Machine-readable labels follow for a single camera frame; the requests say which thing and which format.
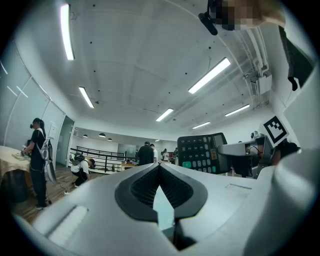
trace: calculator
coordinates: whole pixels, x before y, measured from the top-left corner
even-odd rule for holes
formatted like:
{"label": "calculator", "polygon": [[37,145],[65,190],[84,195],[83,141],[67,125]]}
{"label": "calculator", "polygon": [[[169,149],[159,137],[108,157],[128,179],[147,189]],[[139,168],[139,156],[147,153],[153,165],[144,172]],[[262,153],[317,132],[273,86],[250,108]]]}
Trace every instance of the calculator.
{"label": "calculator", "polygon": [[231,160],[218,154],[218,147],[227,144],[222,132],[178,138],[179,166],[209,174],[228,173]]}

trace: railing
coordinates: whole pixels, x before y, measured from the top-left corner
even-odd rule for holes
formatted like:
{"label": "railing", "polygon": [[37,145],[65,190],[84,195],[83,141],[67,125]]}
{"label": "railing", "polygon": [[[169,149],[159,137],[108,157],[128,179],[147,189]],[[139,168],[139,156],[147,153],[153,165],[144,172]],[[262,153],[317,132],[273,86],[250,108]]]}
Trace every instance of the railing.
{"label": "railing", "polygon": [[81,153],[84,156],[93,158],[95,161],[95,169],[103,170],[105,173],[107,171],[120,172],[122,170],[122,162],[126,159],[123,153],[102,151],[81,146],[71,148],[70,153]]}

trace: wooden floor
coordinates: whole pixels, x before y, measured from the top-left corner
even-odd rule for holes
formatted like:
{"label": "wooden floor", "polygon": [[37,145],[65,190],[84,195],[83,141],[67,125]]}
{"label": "wooden floor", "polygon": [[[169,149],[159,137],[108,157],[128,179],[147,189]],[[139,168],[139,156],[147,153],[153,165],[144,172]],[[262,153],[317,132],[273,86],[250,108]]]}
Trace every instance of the wooden floor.
{"label": "wooden floor", "polygon": [[[55,176],[57,183],[53,185],[49,180],[48,176],[46,176],[46,189],[47,189],[47,200],[51,200],[52,203],[58,201],[59,199],[65,197],[63,195],[64,191],[71,192],[75,188],[75,185],[72,184],[77,177],[72,175],[70,168],[66,168],[63,166],[57,166],[55,170]],[[105,174],[91,173],[90,179],[95,179],[97,177],[105,176]],[[44,210],[37,210],[35,205],[37,204],[37,199],[35,197],[35,193],[32,187],[29,190],[28,200],[21,203],[13,204],[11,207],[11,211],[21,217],[23,217],[29,223],[41,214]]]}

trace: calculator button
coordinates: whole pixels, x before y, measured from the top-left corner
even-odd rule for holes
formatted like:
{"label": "calculator button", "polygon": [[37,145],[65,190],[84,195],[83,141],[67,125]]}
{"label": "calculator button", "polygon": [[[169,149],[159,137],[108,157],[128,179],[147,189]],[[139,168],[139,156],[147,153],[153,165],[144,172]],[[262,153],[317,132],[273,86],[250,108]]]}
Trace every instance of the calculator button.
{"label": "calculator button", "polygon": [[182,166],[183,166],[184,168],[191,168],[191,162],[183,162],[183,163],[182,163]]}

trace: dark jacket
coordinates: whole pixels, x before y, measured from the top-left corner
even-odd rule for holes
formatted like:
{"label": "dark jacket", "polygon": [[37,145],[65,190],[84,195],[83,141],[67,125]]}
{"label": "dark jacket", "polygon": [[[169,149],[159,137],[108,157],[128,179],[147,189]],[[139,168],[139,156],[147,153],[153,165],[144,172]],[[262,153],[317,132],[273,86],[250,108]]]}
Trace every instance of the dark jacket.
{"label": "dark jacket", "polygon": [[140,147],[138,152],[139,166],[151,164],[154,162],[154,150],[147,145]]}

